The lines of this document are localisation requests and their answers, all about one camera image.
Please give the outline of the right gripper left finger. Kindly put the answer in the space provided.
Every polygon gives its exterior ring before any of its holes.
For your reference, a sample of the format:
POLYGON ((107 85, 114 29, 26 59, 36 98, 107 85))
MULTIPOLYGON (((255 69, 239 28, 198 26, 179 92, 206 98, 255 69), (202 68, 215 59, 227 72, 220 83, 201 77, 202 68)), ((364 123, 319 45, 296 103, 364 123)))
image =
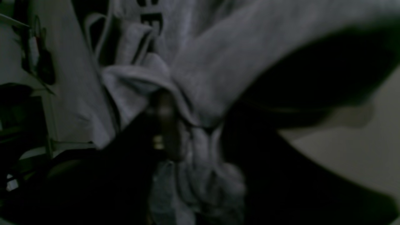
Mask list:
POLYGON ((1 207, 16 225, 145 225, 152 175, 162 160, 180 161, 172 94, 150 105, 103 150, 67 150, 36 169, 1 207))

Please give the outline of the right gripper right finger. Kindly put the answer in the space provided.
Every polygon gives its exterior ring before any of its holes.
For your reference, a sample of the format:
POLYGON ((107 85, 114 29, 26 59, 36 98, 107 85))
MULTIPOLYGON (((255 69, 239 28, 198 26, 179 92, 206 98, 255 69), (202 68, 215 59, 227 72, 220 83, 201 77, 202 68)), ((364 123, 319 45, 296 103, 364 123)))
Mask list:
POLYGON ((221 139, 225 160, 245 177, 246 225, 388 225, 399 216, 391 197, 312 162, 259 110, 234 106, 221 139))

